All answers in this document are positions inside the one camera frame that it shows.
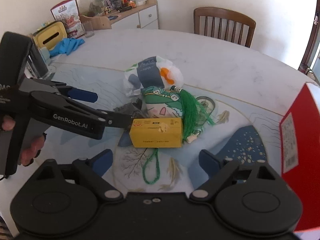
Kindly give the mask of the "dark grey wrapper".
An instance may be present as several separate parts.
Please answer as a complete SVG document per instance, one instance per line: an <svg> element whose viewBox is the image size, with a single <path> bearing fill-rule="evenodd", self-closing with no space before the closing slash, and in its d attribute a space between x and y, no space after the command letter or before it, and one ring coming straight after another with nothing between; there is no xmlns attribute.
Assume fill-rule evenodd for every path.
<svg viewBox="0 0 320 240"><path fill-rule="evenodd" d="M147 111L143 108L143 100L140 98L131 100L131 102L126 103L120 107L116 107L114 111L116 113L130 115L134 119L148 117Z"/></svg>

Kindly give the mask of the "green cartoon pouch with tassel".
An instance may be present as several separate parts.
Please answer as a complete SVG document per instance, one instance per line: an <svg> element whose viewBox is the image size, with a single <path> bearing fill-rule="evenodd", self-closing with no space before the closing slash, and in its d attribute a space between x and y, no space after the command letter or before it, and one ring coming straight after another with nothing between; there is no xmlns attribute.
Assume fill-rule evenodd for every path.
<svg viewBox="0 0 320 240"><path fill-rule="evenodd" d="M188 91L172 86L164 89L156 86L141 90L150 118L180 118L183 125L182 141L191 143L203 131L204 124L214 126L203 103Z"/></svg>

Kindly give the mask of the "yellow small box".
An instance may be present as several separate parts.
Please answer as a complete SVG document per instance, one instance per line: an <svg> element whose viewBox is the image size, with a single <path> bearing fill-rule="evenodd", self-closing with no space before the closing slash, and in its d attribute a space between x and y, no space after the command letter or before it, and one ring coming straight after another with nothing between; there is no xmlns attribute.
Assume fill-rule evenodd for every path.
<svg viewBox="0 0 320 240"><path fill-rule="evenodd" d="M183 140L182 119L134 119L129 135L135 148L180 148Z"/></svg>

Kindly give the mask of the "white plastic bag with paper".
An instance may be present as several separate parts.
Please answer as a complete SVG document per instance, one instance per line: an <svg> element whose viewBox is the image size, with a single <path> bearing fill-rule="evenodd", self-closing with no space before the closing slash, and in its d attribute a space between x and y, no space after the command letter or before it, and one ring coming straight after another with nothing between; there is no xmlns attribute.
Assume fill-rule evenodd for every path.
<svg viewBox="0 0 320 240"><path fill-rule="evenodd" d="M169 89L182 87L182 72L171 61L160 56L152 56L133 64L124 72L124 93L136 96L141 90L151 86Z"/></svg>

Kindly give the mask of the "blue speckled round placemat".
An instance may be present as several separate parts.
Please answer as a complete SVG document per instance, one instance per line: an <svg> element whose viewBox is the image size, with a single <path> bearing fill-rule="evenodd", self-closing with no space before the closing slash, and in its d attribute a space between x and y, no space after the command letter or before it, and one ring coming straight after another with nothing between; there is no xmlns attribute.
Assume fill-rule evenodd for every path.
<svg viewBox="0 0 320 240"><path fill-rule="evenodd" d="M252 125L237 129L216 156L247 165L267 162L265 146Z"/></svg>

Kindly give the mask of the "dark glass jar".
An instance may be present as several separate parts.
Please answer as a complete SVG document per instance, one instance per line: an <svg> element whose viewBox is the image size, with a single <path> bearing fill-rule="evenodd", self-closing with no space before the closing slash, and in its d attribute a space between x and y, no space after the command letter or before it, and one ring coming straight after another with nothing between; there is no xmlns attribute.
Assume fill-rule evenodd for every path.
<svg viewBox="0 0 320 240"><path fill-rule="evenodd" d="M27 58L29 71L31 72L34 78L47 80L51 72L49 71L47 64L43 60L43 57L40 51L38 50L34 39L30 38L30 40L31 40L31 48L29 50L29 54Z"/></svg>

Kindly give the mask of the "blue cloth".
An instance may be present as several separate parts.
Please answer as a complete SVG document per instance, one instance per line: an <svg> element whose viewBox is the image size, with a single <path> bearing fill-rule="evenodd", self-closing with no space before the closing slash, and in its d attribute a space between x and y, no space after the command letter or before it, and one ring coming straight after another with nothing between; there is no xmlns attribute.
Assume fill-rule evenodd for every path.
<svg viewBox="0 0 320 240"><path fill-rule="evenodd" d="M70 55L84 43L83 38L63 38L62 41L58 42L56 46L49 51L50 57L55 57L59 54Z"/></svg>

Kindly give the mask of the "clear drinking glass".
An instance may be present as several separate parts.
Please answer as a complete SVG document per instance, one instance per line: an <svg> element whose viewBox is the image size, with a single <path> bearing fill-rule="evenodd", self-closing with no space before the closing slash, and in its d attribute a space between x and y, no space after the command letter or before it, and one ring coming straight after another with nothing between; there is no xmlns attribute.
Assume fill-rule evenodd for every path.
<svg viewBox="0 0 320 240"><path fill-rule="evenodd" d="M85 30L85 37L86 38L94 36L93 25L90 21L83 22L82 25Z"/></svg>

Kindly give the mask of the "yellow tissue box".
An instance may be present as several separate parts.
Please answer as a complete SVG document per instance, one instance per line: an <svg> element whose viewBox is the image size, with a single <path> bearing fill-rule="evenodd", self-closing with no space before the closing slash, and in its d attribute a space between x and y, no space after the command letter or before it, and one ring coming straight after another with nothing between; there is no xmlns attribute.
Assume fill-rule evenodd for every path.
<svg viewBox="0 0 320 240"><path fill-rule="evenodd" d="M39 48L52 50L60 41L67 38L67 32L61 21L55 21L37 31L33 39Z"/></svg>

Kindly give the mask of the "clear glass trinket dish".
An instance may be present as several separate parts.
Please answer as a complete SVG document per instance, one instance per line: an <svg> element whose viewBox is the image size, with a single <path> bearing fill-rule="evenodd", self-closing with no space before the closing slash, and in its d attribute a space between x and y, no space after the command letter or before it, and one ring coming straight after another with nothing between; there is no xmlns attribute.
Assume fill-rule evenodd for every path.
<svg viewBox="0 0 320 240"><path fill-rule="evenodd" d="M207 122L212 124L211 115L216 107L215 102L207 96L198 96L196 100L202 106L202 108L198 108L197 126L203 126Z"/></svg>

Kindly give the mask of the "red snack bag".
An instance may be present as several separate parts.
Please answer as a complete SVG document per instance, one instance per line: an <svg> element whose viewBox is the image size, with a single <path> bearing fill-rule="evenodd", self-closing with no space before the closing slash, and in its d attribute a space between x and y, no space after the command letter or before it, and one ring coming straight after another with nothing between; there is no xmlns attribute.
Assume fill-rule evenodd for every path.
<svg viewBox="0 0 320 240"><path fill-rule="evenodd" d="M50 11L56 21L63 23L69 38L79 38L85 35L76 0L62 1Z"/></svg>

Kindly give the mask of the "red cardboard shoe box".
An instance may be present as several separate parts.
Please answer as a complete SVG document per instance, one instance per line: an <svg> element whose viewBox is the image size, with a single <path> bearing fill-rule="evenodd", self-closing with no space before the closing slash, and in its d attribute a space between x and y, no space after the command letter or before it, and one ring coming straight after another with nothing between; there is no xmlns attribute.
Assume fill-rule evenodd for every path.
<svg viewBox="0 0 320 240"><path fill-rule="evenodd" d="M305 83L280 122L281 177L300 198L298 232L319 229L319 86Z"/></svg>

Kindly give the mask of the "white sideboard cabinet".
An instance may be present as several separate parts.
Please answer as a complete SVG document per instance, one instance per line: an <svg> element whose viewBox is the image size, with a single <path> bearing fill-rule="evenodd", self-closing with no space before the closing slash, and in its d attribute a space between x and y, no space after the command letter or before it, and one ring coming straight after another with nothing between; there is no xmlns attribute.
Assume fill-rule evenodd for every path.
<svg viewBox="0 0 320 240"><path fill-rule="evenodd" d="M159 29L157 0L147 0L144 5L115 13L116 19L110 20L111 29Z"/></svg>

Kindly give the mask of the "brown wooden chair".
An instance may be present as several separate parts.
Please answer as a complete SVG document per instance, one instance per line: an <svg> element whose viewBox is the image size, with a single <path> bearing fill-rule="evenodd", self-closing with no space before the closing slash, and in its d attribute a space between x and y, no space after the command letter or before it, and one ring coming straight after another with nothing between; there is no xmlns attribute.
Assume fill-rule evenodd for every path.
<svg viewBox="0 0 320 240"><path fill-rule="evenodd" d="M232 42L249 48L252 44L256 22L233 10L216 7L194 9L194 33Z"/></svg>

